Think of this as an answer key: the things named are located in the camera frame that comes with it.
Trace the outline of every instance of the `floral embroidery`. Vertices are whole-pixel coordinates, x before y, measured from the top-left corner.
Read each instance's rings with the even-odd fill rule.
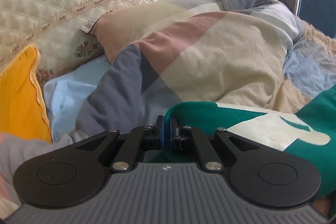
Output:
[[[39,69],[38,72],[36,73],[36,78],[37,81],[40,83],[40,86],[49,81],[53,74],[54,72],[52,69],[51,70]]]
[[[98,49],[98,43],[96,41],[84,41],[76,49],[76,57],[85,57],[86,55],[90,56],[95,53]]]

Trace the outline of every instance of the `metal pin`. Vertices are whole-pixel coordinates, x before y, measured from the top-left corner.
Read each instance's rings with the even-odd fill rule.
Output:
[[[211,171],[215,171],[221,169],[222,165],[219,162],[211,161],[205,165],[205,168]]]
[[[124,162],[124,161],[118,161],[118,162],[115,162],[112,165],[112,167],[115,170],[127,170],[129,168],[129,164],[127,162]]]
[[[223,133],[223,132],[225,132],[226,131],[226,128],[225,127],[218,127],[217,128],[217,132],[219,132],[219,133]]]

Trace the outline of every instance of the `blanket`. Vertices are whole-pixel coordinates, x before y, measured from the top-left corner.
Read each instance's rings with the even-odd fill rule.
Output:
[[[188,101],[212,102],[203,103],[212,108],[214,103],[216,108],[238,108],[239,115],[245,116],[238,117],[230,110],[235,119],[229,126],[236,128],[253,119],[255,124],[263,116],[268,121],[283,116],[281,126],[285,122],[284,128],[290,125],[301,131],[295,138],[289,135],[285,145],[273,147],[295,155],[297,150],[306,151],[298,156],[315,164],[327,163],[320,195],[336,190],[336,172],[328,175],[328,170],[336,170],[332,154],[335,40],[301,21],[277,0],[223,0],[223,4],[226,11],[201,13],[173,23],[121,50],[84,101],[74,133],[53,144],[0,134],[0,199],[7,202],[1,216],[20,204],[12,176],[25,160],[108,129],[128,133],[135,126],[153,124],[157,115],[165,115],[170,108],[167,116],[177,111],[174,105],[178,103],[208,114],[209,121],[214,121],[206,107],[184,103]],[[311,107],[303,108],[309,102]],[[302,136],[302,130],[317,132],[311,135],[320,138]]]

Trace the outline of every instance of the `floral trim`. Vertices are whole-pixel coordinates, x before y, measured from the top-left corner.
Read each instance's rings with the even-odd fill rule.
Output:
[[[42,87],[46,82],[48,82],[53,77],[53,70],[38,69],[36,72],[36,78]]]
[[[76,57],[85,57],[85,55],[92,55],[96,53],[98,49],[98,43],[96,41],[84,41],[80,46],[76,49]]]
[[[61,22],[68,20],[77,16],[78,14],[91,10],[94,7],[102,5],[104,3],[110,2],[112,0],[90,0],[88,2],[82,3],[76,7],[73,7],[67,11],[64,11],[58,14],[55,17],[43,22],[36,28],[32,30],[32,32],[25,37],[22,37],[17,41],[17,43],[13,43],[13,45],[8,50],[4,50],[0,52],[0,64],[5,62],[7,59],[12,58],[15,54],[17,54],[23,47],[25,47],[31,40],[37,38],[41,33],[46,32],[52,29],[54,26],[60,24]]]

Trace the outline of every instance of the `decorative border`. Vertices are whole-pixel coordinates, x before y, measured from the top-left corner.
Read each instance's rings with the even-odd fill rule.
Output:
[[[33,39],[40,36],[42,33],[52,29],[53,27],[65,20],[75,17],[79,13],[91,10],[99,5],[110,1],[112,0],[89,0],[69,10],[61,12],[57,16],[52,17],[51,19],[41,23],[39,26],[32,30],[31,34],[25,35],[24,37],[20,38],[16,43],[13,43],[10,49],[0,52],[0,65],[2,65],[9,58],[12,58],[14,55],[16,55],[23,47],[25,47]]]

